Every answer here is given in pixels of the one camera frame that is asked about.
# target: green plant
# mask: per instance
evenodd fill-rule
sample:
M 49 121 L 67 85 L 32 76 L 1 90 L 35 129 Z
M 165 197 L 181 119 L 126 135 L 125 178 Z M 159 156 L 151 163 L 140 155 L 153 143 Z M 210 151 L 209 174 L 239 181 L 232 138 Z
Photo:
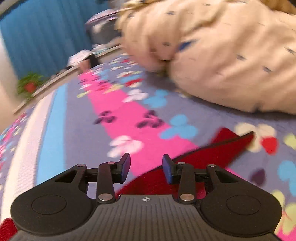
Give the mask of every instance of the green plant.
M 29 72 L 25 77 L 21 78 L 17 83 L 17 94 L 23 95 L 26 99 L 32 98 L 32 93 L 26 90 L 26 85 L 33 83 L 36 88 L 41 86 L 44 81 L 42 81 L 43 76 L 37 73 Z

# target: white wall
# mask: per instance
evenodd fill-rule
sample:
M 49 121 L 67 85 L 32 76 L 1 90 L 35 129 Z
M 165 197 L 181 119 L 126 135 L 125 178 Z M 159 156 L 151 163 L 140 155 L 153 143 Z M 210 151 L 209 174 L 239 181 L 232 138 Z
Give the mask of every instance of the white wall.
M 13 111 L 22 101 L 16 93 L 17 81 L 0 33 L 0 133 L 11 124 Z

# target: potted plant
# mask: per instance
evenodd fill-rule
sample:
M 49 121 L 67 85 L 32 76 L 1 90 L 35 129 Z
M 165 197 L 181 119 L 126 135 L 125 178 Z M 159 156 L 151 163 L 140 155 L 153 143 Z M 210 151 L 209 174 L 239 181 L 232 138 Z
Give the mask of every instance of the potted plant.
M 43 76 L 37 73 L 29 72 L 25 77 L 21 78 L 17 84 L 17 94 L 24 95 L 25 98 L 31 99 L 36 88 L 43 84 Z

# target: red pot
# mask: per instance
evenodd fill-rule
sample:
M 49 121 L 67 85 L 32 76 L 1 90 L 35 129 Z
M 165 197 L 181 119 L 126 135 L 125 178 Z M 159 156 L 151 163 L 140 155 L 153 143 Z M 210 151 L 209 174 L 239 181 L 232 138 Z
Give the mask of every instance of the red pot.
M 33 93 L 36 90 L 36 86 L 33 82 L 29 82 L 24 86 L 24 89 L 29 93 Z

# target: logo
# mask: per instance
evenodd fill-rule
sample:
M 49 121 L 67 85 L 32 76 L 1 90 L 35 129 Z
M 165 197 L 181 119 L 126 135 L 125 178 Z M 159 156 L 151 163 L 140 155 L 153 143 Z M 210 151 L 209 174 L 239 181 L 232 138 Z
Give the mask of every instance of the logo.
M 151 200 L 151 198 L 149 198 L 149 197 L 144 197 L 144 198 L 142 198 L 142 200 L 143 200 L 144 202 L 148 202 L 148 201 Z

